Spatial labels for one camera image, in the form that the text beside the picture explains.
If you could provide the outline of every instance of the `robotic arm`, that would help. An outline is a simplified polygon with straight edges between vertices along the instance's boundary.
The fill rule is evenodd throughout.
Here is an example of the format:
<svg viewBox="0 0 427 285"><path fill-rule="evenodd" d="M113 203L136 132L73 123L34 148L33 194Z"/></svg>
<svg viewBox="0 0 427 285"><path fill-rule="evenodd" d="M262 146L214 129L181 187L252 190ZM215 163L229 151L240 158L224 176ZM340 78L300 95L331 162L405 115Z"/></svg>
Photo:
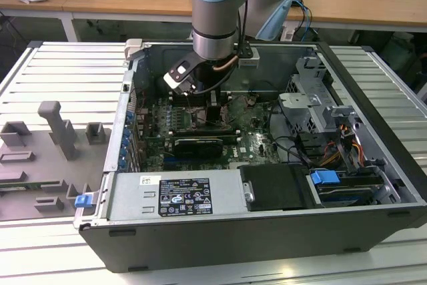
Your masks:
<svg viewBox="0 0 427 285"><path fill-rule="evenodd" d="M209 93L228 79L238 63L240 48L234 47L236 22L239 8L246 1L192 0L193 52L178 61L163 77L174 91L184 95ZM243 43L248 7L251 6L244 9L239 46Z"/></svg>

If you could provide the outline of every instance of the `warning label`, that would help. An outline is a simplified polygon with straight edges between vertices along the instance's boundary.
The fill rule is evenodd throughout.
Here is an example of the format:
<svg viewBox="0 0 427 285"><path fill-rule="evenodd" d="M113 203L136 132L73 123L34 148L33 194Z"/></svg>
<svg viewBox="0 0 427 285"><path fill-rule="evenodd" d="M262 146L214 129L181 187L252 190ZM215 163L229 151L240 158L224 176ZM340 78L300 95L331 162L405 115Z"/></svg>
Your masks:
<svg viewBox="0 0 427 285"><path fill-rule="evenodd" d="M160 216L204 215L212 213L209 178L160 181Z"/></svg>

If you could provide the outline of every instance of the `blue clip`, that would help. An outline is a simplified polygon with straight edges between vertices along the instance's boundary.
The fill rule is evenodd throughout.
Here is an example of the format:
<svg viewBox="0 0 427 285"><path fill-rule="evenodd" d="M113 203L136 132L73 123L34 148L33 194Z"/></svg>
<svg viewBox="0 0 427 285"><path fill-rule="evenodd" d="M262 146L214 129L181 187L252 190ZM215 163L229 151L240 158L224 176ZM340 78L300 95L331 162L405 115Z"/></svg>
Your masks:
<svg viewBox="0 0 427 285"><path fill-rule="evenodd" d="M316 170L310 175L315 185L317 184L339 184L340 178L334 170Z"/></svg>
<svg viewBox="0 0 427 285"><path fill-rule="evenodd" d="M92 208L92 195L78 195L75 198L74 206L76 208Z"/></svg>

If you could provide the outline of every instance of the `metal bracket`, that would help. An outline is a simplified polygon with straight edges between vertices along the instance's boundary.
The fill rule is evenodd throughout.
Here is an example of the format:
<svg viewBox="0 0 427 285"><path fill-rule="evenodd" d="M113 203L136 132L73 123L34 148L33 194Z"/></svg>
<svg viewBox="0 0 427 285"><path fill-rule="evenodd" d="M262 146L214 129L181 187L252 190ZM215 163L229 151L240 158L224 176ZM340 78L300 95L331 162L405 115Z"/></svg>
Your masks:
<svg viewBox="0 0 427 285"><path fill-rule="evenodd" d="M238 56L240 59L252 58L254 56L254 53L252 51L252 48L249 42L247 41L243 42L242 50L238 53Z"/></svg>
<svg viewBox="0 0 427 285"><path fill-rule="evenodd" d="M339 106L331 107L327 106L323 110L323 118L326 121L325 128L336 128L336 118L348 119L350 116L356 115L354 108L352 106Z"/></svg>
<svg viewBox="0 0 427 285"><path fill-rule="evenodd" d="M296 62L296 69L301 77L319 77L323 78L326 72L326 66L319 57L303 57Z"/></svg>
<svg viewBox="0 0 427 285"><path fill-rule="evenodd" d="M125 43L125 57L130 60L133 53L141 50L143 47L142 39L128 39Z"/></svg>
<svg viewBox="0 0 427 285"><path fill-rule="evenodd" d="M317 95L303 93L281 93L280 100L286 108L308 108L321 105Z"/></svg>

